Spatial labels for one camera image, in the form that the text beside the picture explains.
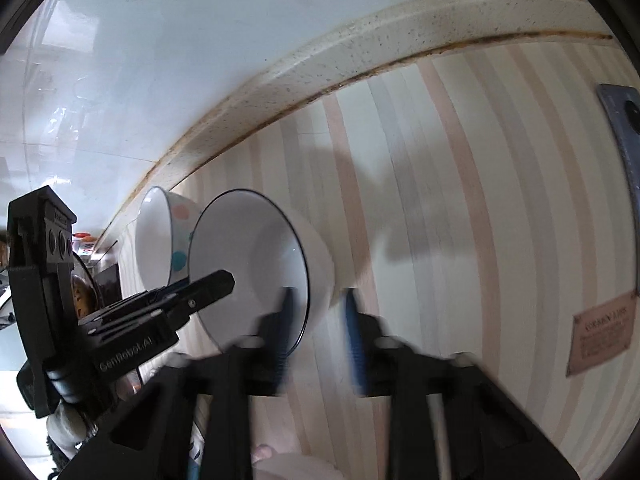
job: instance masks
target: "metal plate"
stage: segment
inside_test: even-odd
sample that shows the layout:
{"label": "metal plate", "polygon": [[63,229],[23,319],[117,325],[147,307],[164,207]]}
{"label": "metal plate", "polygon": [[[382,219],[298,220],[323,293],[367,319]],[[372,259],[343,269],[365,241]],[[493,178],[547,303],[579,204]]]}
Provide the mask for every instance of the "metal plate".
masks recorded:
{"label": "metal plate", "polygon": [[609,117],[625,167],[636,225],[636,292],[640,294],[640,94],[635,88],[598,85],[598,97]]}

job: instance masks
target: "bowl rim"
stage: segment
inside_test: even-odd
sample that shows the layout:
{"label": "bowl rim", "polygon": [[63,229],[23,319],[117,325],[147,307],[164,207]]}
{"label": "bowl rim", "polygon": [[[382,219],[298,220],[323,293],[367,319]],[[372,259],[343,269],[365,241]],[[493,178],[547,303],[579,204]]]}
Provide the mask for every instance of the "bowl rim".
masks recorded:
{"label": "bowl rim", "polygon": [[[310,313],[310,310],[311,310],[311,280],[310,280],[310,276],[309,276],[309,266],[308,266],[308,263],[307,263],[307,260],[306,260],[305,248],[303,247],[302,241],[300,240],[300,237],[298,236],[298,232],[296,231],[295,227],[293,227],[293,224],[291,223],[291,220],[289,220],[289,218],[287,217],[286,213],[273,200],[271,200],[268,196],[264,195],[260,191],[256,191],[255,189],[249,189],[249,188],[246,188],[246,187],[235,187],[233,189],[228,189],[228,190],[220,193],[213,200],[211,200],[211,202],[209,202],[207,204],[207,206],[202,210],[202,213],[198,217],[198,221],[196,222],[196,225],[193,227],[193,234],[195,234],[196,229],[198,228],[198,225],[200,224],[200,220],[203,218],[204,213],[206,213],[207,209],[209,209],[209,207],[216,200],[222,198],[225,195],[228,195],[228,194],[234,193],[234,192],[246,192],[246,193],[253,194],[253,195],[257,196],[258,198],[261,198],[261,199],[267,201],[271,206],[273,206],[276,209],[276,211],[280,214],[282,219],[289,226],[289,229],[291,230],[291,232],[293,233],[294,237],[296,238],[296,242],[298,244],[298,247],[300,248],[300,253],[302,254],[302,261],[303,261],[303,263],[305,265],[305,275],[306,275],[306,309],[305,309],[305,317],[304,317],[303,322],[302,322],[302,327],[300,327],[300,333],[296,337],[296,340],[293,343],[293,345],[291,346],[291,348],[289,350],[287,350],[287,357],[288,357],[298,347],[298,345],[300,344],[300,341],[302,341],[302,336],[305,335],[305,332],[306,332],[306,326],[307,326],[307,323],[308,323],[308,320],[309,320],[309,313]],[[191,269],[190,269],[190,265],[191,265],[191,246],[193,244],[193,238],[194,238],[194,236],[192,235],[190,243],[189,243],[189,254],[187,256],[187,274],[190,277],[190,279],[191,279]],[[198,318],[200,318],[200,313],[199,312],[197,312],[196,315],[198,316]],[[202,324],[202,327],[205,330],[205,332],[207,332],[207,335],[209,335],[209,337],[211,338],[211,334],[209,334],[209,331],[206,329],[206,327],[204,326],[204,323],[202,323],[202,321],[201,321],[201,324]]]}
{"label": "bowl rim", "polygon": [[168,273],[167,273],[167,276],[166,276],[166,283],[164,285],[161,285],[161,286],[166,286],[166,285],[169,285],[169,282],[171,281],[171,273],[172,273],[171,259],[172,259],[172,256],[174,254],[174,216],[171,213],[171,204],[169,203],[169,196],[167,195],[167,190],[165,190],[161,186],[153,186],[153,187],[151,187],[149,189],[149,191],[147,191],[145,193],[145,196],[142,199],[142,203],[140,204],[140,209],[138,209],[138,216],[136,217],[136,232],[135,232],[136,267],[138,268],[138,274],[140,275],[140,280],[142,280],[142,284],[145,285],[145,280],[142,278],[142,273],[140,273],[140,265],[138,264],[138,240],[140,239],[138,237],[138,227],[140,226],[138,220],[140,220],[140,212],[142,211],[142,208],[145,205],[145,198],[147,196],[149,196],[149,194],[155,189],[159,189],[161,191],[162,196],[164,197],[164,203],[166,204],[166,213],[169,215],[169,229],[170,229],[170,232],[171,232],[171,253],[169,254]]}

